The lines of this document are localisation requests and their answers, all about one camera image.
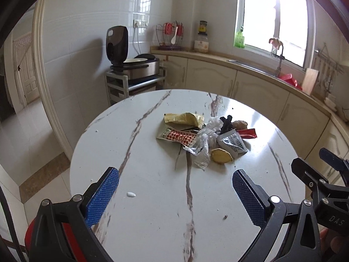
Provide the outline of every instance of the blue gripper pad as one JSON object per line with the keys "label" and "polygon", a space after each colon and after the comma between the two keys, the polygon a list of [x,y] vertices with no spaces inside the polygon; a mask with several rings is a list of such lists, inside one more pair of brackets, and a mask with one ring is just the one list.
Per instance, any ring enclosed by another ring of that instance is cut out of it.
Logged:
{"label": "blue gripper pad", "polygon": [[84,217],[89,227],[97,224],[101,219],[111,197],[119,185],[119,171],[116,168],[109,168],[100,180],[97,183],[93,183],[89,189],[91,187],[93,189],[94,184],[99,186],[85,207]]}
{"label": "blue gripper pad", "polygon": [[233,187],[244,205],[253,224],[263,228],[267,223],[268,195],[239,169],[233,173]]}

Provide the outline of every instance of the round table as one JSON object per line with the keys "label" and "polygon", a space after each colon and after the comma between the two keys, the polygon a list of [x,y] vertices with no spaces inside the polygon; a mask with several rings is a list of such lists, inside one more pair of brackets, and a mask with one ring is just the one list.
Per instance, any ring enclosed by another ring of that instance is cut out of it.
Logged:
{"label": "round table", "polygon": [[[203,171],[188,164],[179,143],[156,139],[165,113],[184,112],[205,122],[230,114],[258,138],[246,140],[249,151],[232,163],[211,162]],[[243,169],[268,195],[300,203],[305,186],[290,168],[296,157],[282,132],[252,108],[200,91],[160,90],[123,100],[89,125],[74,150],[70,188],[83,194],[109,166],[119,170],[119,186],[95,229],[114,261],[233,262],[260,230],[233,189],[233,172]]]}

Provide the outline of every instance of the wooden cutting board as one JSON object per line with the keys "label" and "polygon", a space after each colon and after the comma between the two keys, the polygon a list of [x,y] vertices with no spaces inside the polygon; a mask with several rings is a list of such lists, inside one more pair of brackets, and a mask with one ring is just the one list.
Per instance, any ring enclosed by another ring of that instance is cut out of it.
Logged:
{"label": "wooden cutting board", "polygon": [[308,68],[305,71],[305,77],[302,83],[302,89],[303,92],[306,93],[307,95],[310,95],[313,91],[316,78],[318,77],[318,70],[310,69]]}

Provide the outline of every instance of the white spoon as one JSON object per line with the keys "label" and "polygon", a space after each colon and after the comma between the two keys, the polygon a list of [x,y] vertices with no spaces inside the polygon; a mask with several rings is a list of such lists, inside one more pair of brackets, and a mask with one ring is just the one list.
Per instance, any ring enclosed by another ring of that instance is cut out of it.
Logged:
{"label": "white spoon", "polygon": [[176,43],[177,30],[178,30],[178,27],[176,27],[176,32],[174,33],[174,37],[173,37],[172,40],[171,40],[171,43],[172,43],[173,45]]}

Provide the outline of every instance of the green soap bottle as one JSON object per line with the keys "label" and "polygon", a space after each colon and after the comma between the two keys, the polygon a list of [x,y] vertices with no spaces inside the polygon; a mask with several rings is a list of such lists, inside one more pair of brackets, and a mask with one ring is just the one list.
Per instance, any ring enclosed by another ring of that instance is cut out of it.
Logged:
{"label": "green soap bottle", "polygon": [[235,47],[245,48],[245,37],[242,34],[243,31],[244,31],[244,27],[242,26],[241,30],[236,33],[235,42],[234,42]]}

